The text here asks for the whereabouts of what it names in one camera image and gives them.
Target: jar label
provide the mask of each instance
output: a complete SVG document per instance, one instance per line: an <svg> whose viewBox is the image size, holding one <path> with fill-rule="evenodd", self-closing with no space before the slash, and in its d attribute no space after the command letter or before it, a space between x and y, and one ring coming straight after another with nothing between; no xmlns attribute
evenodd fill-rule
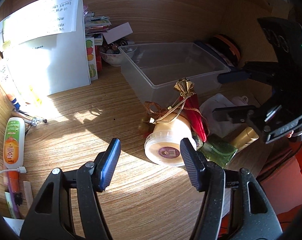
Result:
<svg viewBox="0 0 302 240"><path fill-rule="evenodd" d="M180 152L178 149L175 149L174 147L165 146L158 149L158 154L164 158L174 159L180 155Z"/></svg>

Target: sticky note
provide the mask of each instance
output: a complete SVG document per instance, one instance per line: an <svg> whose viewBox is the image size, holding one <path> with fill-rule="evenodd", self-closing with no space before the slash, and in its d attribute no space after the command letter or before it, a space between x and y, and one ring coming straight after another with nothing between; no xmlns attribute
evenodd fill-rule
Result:
<svg viewBox="0 0 302 240"><path fill-rule="evenodd" d="M129 34L133 33L129 23L123 23L118 27L108 30L107 33L103 33L104 39L107 44L110 44L118 39L121 39Z"/></svg>

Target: gold cylinder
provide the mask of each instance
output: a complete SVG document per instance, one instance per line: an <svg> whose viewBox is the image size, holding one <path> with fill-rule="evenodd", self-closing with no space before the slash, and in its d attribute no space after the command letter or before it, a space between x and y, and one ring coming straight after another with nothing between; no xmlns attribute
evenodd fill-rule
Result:
<svg viewBox="0 0 302 240"><path fill-rule="evenodd" d="M237 148L237 152L239 152L257 139L259 139L259 136L256 132L251 127L247 127L230 144Z"/></svg>

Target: clear plastic container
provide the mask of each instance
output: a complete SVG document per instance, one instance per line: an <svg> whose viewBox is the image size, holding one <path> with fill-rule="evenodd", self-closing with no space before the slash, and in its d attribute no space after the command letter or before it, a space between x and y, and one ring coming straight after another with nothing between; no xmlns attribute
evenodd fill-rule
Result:
<svg viewBox="0 0 302 240"><path fill-rule="evenodd" d="M152 43L119 47L125 55L121 73L144 104L156 102L162 107L174 103L179 93L173 89L177 80L188 78L195 92L218 89L220 73L230 69L194 43ZM127 52L135 50L130 58Z"/></svg>

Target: charging cable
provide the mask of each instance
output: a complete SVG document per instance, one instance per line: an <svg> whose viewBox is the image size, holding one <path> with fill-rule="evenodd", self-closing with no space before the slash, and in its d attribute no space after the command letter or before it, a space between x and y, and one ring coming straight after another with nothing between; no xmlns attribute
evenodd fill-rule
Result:
<svg viewBox="0 0 302 240"><path fill-rule="evenodd" d="M0 171L0 173L7 172L7 171L18 171L20 173L26 173L26 169L24 166L18 167L17 169L3 170L3 171Z"/></svg>

